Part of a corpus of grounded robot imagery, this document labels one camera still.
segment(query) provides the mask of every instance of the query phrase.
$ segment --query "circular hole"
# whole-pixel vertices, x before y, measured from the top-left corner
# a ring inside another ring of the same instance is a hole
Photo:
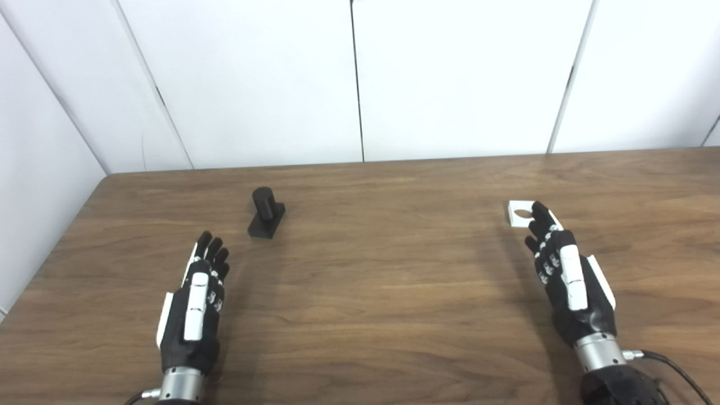
[[[517,215],[520,218],[526,218],[530,219],[533,218],[533,213],[527,210],[515,210],[515,215]]]

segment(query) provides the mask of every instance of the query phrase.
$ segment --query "black peg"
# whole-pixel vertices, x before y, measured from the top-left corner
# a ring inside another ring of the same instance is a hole
[[[272,239],[285,214],[285,204],[275,202],[270,187],[259,187],[253,191],[253,202],[258,213],[248,227],[248,233],[254,238]]]

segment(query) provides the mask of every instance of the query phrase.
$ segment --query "black base block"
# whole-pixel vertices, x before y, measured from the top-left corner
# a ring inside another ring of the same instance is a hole
[[[250,222],[250,226],[248,227],[248,234],[250,236],[254,238],[272,239],[282,216],[285,215],[285,204],[278,202],[276,206],[277,214],[274,218],[267,221],[260,219],[259,214],[255,214],[255,218],[253,218],[253,221]]]

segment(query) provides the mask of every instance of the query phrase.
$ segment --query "wall seam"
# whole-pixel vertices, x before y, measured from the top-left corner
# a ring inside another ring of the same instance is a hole
[[[127,39],[130,42],[130,46],[132,47],[132,50],[135,53],[135,57],[137,58],[138,62],[140,63],[140,67],[142,68],[143,73],[145,73],[145,77],[148,80],[148,83],[150,84],[150,88],[153,93],[153,97],[155,98],[155,101],[158,104],[160,110],[163,112],[163,115],[165,116],[165,119],[167,120],[168,124],[170,125],[171,132],[175,136],[176,141],[178,142],[178,144],[182,148],[182,151],[184,152],[187,164],[190,165],[191,169],[195,169],[195,165],[192,163],[192,159],[190,159],[190,154],[188,153],[187,148],[185,147],[185,142],[183,142],[182,137],[180,136],[180,132],[178,131],[177,126],[175,125],[175,120],[173,120],[172,115],[170,115],[170,110],[168,110],[168,106],[165,104],[165,100],[163,99],[163,96],[160,93],[158,84],[155,81],[155,76],[153,76],[153,72],[150,70],[150,66],[148,65],[148,61],[145,59],[143,50],[140,49],[140,44],[138,43],[138,39],[136,38],[135,33],[132,31],[130,23],[127,21],[127,16],[125,16],[125,11],[122,9],[122,6],[120,5],[118,0],[109,0],[109,2],[110,2],[110,5],[112,6],[112,8],[115,9],[117,18],[120,21],[120,26],[122,27],[122,30],[125,32],[125,35],[127,36]]]
[[[708,135],[705,135],[705,139],[703,139],[702,143],[700,143],[700,146],[705,146],[705,144],[708,142],[708,139],[710,139],[710,135],[712,135],[713,131],[715,131],[715,127],[718,126],[718,122],[720,122],[720,115],[718,115],[717,119],[715,119],[715,123],[713,124],[713,126],[710,127]]]
[[[67,115],[68,119],[69,119],[70,122],[73,124],[73,127],[75,127],[75,130],[78,131],[78,135],[80,135],[80,138],[81,138],[81,139],[83,140],[83,142],[85,143],[85,146],[87,146],[88,150],[90,150],[90,153],[92,154],[92,156],[93,156],[93,157],[95,158],[95,160],[97,161],[97,164],[100,165],[100,168],[102,169],[102,171],[105,172],[105,176],[109,175],[109,174],[110,174],[110,169],[109,169],[109,167],[108,167],[107,164],[100,158],[100,156],[98,156],[97,152],[95,151],[95,149],[93,149],[93,147],[92,147],[92,145],[90,144],[90,142],[88,142],[87,137],[85,136],[85,132],[80,128],[80,125],[78,124],[77,119],[76,119],[75,114],[73,113],[72,109],[70,108],[70,106],[68,106],[68,103],[66,103],[65,100],[64,100],[62,97],[60,97],[60,95],[58,94],[57,90],[55,89],[55,86],[50,82],[50,80],[49,80],[49,78],[47,77],[47,75],[45,75],[45,72],[42,71],[42,69],[40,68],[39,63],[37,62],[37,60],[35,59],[35,57],[32,55],[32,53],[30,52],[30,50],[28,49],[27,44],[22,40],[22,38],[21,38],[20,34],[18,33],[17,29],[16,29],[15,26],[11,23],[10,18],[8,18],[7,13],[2,9],[2,6],[0,6],[0,17],[2,17],[2,19],[5,21],[5,23],[7,24],[8,28],[9,28],[10,31],[12,32],[12,34],[15,36],[15,39],[16,39],[17,42],[20,44],[20,47],[21,47],[22,50],[25,52],[25,55],[27,55],[27,57],[30,59],[30,62],[31,62],[32,65],[35,67],[35,70],[40,74],[40,77],[42,77],[42,80],[45,82],[45,85],[50,89],[50,92],[53,93],[53,96],[55,97],[55,99],[56,99],[56,100],[58,101],[58,103],[60,104],[60,108],[63,109],[63,111],[64,111],[65,114]]]
[[[547,150],[545,153],[553,153],[553,150],[555,149],[555,141],[557,141],[557,134],[560,131],[562,119],[565,116],[565,109],[567,108],[567,103],[570,100],[572,88],[575,85],[575,78],[577,77],[577,72],[580,70],[580,61],[582,60],[583,53],[585,53],[585,45],[588,43],[588,38],[590,37],[590,31],[592,30],[593,22],[595,21],[595,13],[597,12],[599,3],[600,0],[593,0],[593,2],[590,4],[588,19],[585,20],[585,26],[583,27],[582,34],[580,36],[580,43],[577,44],[575,59],[573,60],[572,66],[570,67],[570,75],[567,78],[565,92],[562,95],[562,101],[560,102],[560,107],[557,111],[557,117],[555,117],[555,124],[552,127],[552,132],[550,133],[550,140],[547,144]]]

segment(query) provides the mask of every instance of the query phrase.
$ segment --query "black cable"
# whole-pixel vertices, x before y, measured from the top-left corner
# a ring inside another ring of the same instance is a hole
[[[710,401],[710,398],[708,398],[708,396],[705,394],[705,391],[703,391],[703,389],[700,388],[700,386],[692,378],[690,378],[690,376],[685,371],[683,371],[683,369],[680,368],[679,365],[675,364],[672,360],[661,355],[660,353],[650,352],[649,350],[642,350],[642,358],[657,360],[659,362],[663,362],[669,365],[673,370],[677,371],[678,374],[680,374],[685,379],[685,381],[690,384],[691,387],[693,387],[695,392],[698,393],[698,395],[700,396],[700,398],[703,399],[705,404],[713,405],[713,401]]]
[[[139,393],[131,396],[130,399],[125,402],[125,405],[133,405],[135,402],[138,402],[141,399],[143,399],[143,391],[140,391]]]

